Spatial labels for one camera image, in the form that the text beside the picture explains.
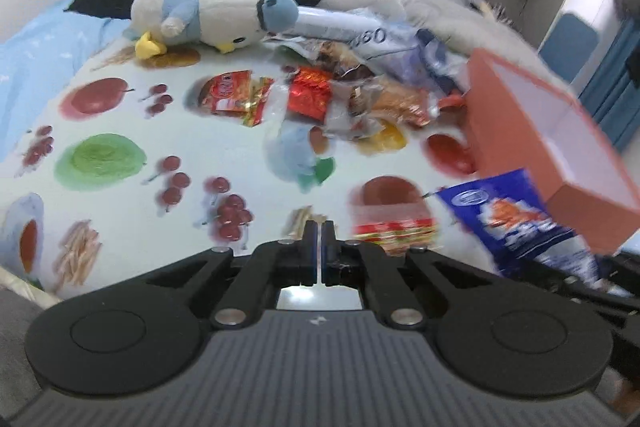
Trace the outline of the fruit print bed sheet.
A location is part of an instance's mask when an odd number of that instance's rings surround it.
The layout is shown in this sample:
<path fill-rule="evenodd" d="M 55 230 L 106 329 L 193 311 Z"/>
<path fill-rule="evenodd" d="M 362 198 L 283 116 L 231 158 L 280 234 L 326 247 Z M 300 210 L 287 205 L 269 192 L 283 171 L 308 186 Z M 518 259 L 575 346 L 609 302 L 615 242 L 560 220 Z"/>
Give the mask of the fruit print bed sheet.
<path fill-rule="evenodd" d="M 149 68 L 130 57 L 124 31 L 58 3 L 1 48 L 4 286 L 48 307 L 215 247 L 220 178 L 253 217 L 232 244 L 238 256 L 308 218 L 348 239 L 358 188 L 390 176 L 416 186 L 436 220 L 435 251 L 495 268 L 436 198 L 452 180 L 427 159 L 425 132 L 378 146 L 334 136 L 314 150 L 316 129 L 285 114 L 282 50 L 203 50 L 195 64 Z M 237 70 L 274 80 L 255 127 L 198 107 L 207 80 Z"/>

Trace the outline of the pink cardboard box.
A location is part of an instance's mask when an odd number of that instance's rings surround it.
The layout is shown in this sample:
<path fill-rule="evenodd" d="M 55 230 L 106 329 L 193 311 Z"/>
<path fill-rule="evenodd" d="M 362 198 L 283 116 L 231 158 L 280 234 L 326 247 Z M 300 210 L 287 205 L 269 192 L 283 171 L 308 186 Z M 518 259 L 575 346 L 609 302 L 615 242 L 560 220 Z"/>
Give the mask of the pink cardboard box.
<path fill-rule="evenodd" d="M 613 254 L 639 228 L 639 189 L 573 95 L 485 49 L 464 73 L 464 130 L 481 176 L 524 168 L 550 215 Z"/>

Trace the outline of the white tube package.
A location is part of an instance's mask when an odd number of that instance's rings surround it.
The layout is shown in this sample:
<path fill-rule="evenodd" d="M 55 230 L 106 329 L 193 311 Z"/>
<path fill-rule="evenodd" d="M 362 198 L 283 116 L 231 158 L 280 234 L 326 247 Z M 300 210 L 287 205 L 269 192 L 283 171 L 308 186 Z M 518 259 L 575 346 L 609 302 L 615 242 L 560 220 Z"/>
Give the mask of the white tube package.
<path fill-rule="evenodd" d="M 300 6 L 296 23 L 286 33 L 296 37 L 349 42 L 367 31 L 373 34 L 382 27 L 383 23 L 374 16 Z"/>

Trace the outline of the blue white penguin plush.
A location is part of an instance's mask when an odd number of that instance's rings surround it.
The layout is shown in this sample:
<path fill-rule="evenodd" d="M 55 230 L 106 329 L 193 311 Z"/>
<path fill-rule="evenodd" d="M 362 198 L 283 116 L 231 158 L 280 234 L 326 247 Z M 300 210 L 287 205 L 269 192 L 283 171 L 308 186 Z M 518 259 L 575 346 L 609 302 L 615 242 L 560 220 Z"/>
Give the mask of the blue white penguin plush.
<path fill-rule="evenodd" d="M 231 53 L 293 28 L 297 19 L 295 0 L 134 0 L 130 29 L 134 55 L 146 61 L 197 42 Z"/>

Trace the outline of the blue curtain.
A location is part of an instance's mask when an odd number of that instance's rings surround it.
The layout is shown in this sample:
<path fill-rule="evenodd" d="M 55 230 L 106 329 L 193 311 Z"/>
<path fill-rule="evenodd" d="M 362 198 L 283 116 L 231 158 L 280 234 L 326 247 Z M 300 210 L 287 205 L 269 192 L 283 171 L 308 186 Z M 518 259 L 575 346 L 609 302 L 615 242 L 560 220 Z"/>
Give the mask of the blue curtain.
<path fill-rule="evenodd" d="M 639 19 L 627 18 L 579 95 L 586 112 L 619 152 L 639 129 Z"/>

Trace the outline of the brown fried snack packet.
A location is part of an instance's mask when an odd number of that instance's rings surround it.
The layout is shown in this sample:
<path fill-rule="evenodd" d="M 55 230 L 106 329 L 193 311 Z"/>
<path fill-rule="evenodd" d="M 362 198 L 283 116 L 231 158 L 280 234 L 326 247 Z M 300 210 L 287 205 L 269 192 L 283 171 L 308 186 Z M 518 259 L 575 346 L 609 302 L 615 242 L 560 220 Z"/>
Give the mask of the brown fried snack packet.
<path fill-rule="evenodd" d="M 357 82 L 350 88 L 348 106 L 354 116 L 384 119 L 416 128 L 427 126 L 435 118 L 428 92 L 385 78 Z"/>

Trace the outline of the blue chair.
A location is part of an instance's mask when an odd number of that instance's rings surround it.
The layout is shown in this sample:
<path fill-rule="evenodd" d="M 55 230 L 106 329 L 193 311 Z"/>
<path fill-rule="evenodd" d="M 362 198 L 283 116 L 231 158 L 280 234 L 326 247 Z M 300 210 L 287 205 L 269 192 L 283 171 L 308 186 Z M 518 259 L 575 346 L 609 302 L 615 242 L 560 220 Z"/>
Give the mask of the blue chair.
<path fill-rule="evenodd" d="M 574 13 L 564 13 L 549 32 L 538 54 L 551 72 L 571 83 L 599 43 L 599 35 Z"/>

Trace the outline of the blue white snack bag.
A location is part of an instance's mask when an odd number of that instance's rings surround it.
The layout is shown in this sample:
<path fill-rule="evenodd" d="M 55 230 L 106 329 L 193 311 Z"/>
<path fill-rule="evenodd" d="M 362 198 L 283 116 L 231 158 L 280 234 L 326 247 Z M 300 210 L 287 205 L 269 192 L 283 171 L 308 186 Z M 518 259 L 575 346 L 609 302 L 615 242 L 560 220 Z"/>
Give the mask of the blue white snack bag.
<path fill-rule="evenodd" d="M 551 217 L 526 170 L 442 188 L 437 196 L 483 243 L 505 277 L 535 261 L 589 286 L 600 280 L 585 239 Z"/>

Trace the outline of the clear dark snack packet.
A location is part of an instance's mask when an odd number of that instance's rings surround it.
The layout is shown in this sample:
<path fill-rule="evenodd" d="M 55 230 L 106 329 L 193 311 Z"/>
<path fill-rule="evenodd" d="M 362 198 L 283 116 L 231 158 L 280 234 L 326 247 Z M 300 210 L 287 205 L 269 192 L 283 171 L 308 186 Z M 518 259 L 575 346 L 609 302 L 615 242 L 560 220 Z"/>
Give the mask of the clear dark snack packet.
<path fill-rule="evenodd" d="M 304 37 L 272 37 L 268 42 L 329 72 L 335 80 L 366 80 L 376 76 L 345 43 Z"/>

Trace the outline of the clear grey candy packet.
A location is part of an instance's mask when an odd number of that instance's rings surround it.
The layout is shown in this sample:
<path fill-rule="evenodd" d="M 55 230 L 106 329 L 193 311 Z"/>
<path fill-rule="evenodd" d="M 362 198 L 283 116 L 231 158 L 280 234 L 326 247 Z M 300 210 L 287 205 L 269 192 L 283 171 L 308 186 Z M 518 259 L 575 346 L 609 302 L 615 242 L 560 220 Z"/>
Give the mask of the clear grey candy packet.
<path fill-rule="evenodd" d="M 372 115 L 373 106 L 382 93 L 374 81 L 329 82 L 331 100 L 326 110 L 324 131 L 344 140 L 369 139 L 383 130 Z"/>

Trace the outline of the red yellow peanut packet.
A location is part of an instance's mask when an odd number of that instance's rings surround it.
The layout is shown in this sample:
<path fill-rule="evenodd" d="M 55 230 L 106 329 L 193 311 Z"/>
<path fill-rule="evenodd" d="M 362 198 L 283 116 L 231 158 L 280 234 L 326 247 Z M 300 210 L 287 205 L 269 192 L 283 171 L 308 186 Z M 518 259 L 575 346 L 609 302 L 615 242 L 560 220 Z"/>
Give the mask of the red yellow peanut packet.
<path fill-rule="evenodd" d="M 245 127 L 255 127 L 262 122 L 273 83 L 270 77 L 254 77 L 251 70 L 225 72 L 204 83 L 198 107 L 212 115 L 239 117 Z"/>

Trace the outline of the red brown snack packet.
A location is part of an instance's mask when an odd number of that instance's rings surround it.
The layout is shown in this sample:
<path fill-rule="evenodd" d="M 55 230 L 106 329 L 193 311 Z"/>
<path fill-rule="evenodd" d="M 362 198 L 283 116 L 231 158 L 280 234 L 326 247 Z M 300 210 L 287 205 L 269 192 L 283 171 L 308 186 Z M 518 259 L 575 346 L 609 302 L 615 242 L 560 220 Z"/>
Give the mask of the red brown snack packet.
<path fill-rule="evenodd" d="M 458 90 L 454 90 L 450 94 L 438 100 L 437 108 L 439 112 L 445 112 L 445 110 L 460 110 L 462 108 L 465 108 L 464 96 Z"/>

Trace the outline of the shiny red foil packet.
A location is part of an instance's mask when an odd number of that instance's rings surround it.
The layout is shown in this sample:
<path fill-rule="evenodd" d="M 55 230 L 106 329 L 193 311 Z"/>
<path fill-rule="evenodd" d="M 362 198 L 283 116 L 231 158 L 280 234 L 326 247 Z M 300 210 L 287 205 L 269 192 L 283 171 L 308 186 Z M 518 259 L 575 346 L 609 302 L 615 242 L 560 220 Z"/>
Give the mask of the shiny red foil packet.
<path fill-rule="evenodd" d="M 290 76 L 288 111 L 323 124 L 332 100 L 332 79 L 333 76 L 322 69 L 297 69 Z"/>

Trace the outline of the clear blue plastic bag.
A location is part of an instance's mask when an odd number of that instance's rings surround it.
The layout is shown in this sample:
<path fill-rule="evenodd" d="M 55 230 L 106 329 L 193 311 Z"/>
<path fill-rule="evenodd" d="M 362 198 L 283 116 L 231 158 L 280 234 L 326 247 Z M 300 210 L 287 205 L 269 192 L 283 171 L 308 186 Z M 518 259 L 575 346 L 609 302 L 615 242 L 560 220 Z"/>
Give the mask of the clear blue plastic bag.
<path fill-rule="evenodd" d="M 465 92 L 458 80 L 468 59 L 451 52 L 429 29 L 375 15 L 372 27 L 350 40 L 349 47 L 372 72 L 405 86 L 432 91 L 439 98 Z"/>

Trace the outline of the grey blanket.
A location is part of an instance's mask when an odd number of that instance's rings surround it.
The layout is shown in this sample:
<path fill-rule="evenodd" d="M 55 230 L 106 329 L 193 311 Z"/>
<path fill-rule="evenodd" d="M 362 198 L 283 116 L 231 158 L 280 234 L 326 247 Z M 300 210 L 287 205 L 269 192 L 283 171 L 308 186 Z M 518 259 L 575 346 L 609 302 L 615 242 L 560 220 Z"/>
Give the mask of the grey blanket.
<path fill-rule="evenodd" d="M 477 48 L 488 49 L 553 86 L 570 90 L 515 30 L 454 0 L 321 0 L 319 6 L 344 12 L 371 9 L 430 30 L 454 53 L 469 56 Z"/>

